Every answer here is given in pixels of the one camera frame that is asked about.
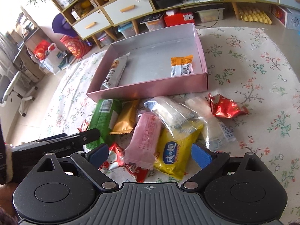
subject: yellow egg tray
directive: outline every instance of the yellow egg tray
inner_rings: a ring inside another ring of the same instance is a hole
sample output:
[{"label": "yellow egg tray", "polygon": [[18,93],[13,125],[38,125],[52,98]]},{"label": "yellow egg tray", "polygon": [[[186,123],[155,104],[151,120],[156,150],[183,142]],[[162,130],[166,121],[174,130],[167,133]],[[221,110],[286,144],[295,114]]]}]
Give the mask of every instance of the yellow egg tray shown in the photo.
[{"label": "yellow egg tray", "polygon": [[238,9],[241,19],[245,22],[261,22],[263,24],[272,24],[272,20],[265,12],[258,8],[243,7]]}]

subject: red candy wrapper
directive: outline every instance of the red candy wrapper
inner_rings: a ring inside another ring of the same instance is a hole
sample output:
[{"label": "red candy wrapper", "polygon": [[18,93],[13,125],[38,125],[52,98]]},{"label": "red candy wrapper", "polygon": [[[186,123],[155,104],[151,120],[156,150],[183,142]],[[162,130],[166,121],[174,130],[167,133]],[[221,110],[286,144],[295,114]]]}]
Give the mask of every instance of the red candy wrapper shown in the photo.
[{"label": "red candy wrapper", "polygon": [[101,165],[99,170],[113,170],[118,167],[124,167],[138,183],[142,183],[145,180],[149,170],[124,164],[121,158],[122,156],[123,149],[117,143],[113,143],[109,147],[108,159]]},{"label": "red candy wrapper", "polygon": [[239,106],[234,100],[227,99],[220,94],[211,96],[209,93],[208,96],[210,109],[215,117],[231,119],[249,113],[245,106],[241,104]]}]

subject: floral rug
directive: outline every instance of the floral rug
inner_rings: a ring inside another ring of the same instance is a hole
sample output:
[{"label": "floral rug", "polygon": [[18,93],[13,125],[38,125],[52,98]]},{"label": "floral rug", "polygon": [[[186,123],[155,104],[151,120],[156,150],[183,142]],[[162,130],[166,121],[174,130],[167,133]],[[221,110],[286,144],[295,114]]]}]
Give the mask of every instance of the floral rug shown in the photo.
[{"label": "floral rug", "polygon": [[[199,29],[198,34],[208,67],[209,91],[242,103],[250,111],[223,121],[238,140],[223,150],[232,156],[254,152],[261,158],[287,191],[288,204],[281,221],[288,224],[300,217],[299,81],[279,48],[261,29],[211,28]],[[40,137],[74,134],[85,118],[91,118],[95,103],[86,91],[103,53],[67,70],[50,103]],[[173,99],[183,102],[186,97],[177,95]],[[129,141],[130,135],[118,140],[121,146]],[[190,160],[182,181],[153,170],[145,182],[182,183],[199,170]],[[134,182],[123,168],[106,174],[119,184]]]}]

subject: cable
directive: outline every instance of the cable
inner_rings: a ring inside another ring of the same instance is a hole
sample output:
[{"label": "cable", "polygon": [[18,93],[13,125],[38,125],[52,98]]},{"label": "cable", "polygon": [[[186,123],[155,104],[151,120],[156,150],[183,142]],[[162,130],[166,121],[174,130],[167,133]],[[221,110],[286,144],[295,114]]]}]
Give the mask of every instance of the cable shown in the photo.
[{"label": "cable", "polygon": [[[185,8],[185,5],[183,4],[183,0],[181,0],[181,3],[182,3],[182,5],[183,5],[183,8],[185,9],[185,12],[186,13],[188,13],[188,11],[186,10],[186,8]],[[214,27],[215,26],[215,24],[219,21],[219,18],[220,18],[220,10],[218,9],[218,19],[216,20],[216,22],[211,26],[211,27],[207,27],[207,26],[204,26],[204,25],[197,25],[197,26],[202,26],[202,27],[205,27],[205,28],[208,28],[208,29],[210,29],[210,28],[212,28],[212,27]]]}]

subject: orange snack packet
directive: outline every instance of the orange snack packet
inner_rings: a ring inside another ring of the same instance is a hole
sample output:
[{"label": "orange snack packet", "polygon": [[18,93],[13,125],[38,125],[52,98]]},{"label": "orange snack packet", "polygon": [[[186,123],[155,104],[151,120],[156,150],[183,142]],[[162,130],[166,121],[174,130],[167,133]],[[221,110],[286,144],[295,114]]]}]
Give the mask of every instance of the orange snack packet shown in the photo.
[{"label": "orange snack packet", "polygon": [[192,60],[194,56],[171,58],[171,77],[193,73]]}]

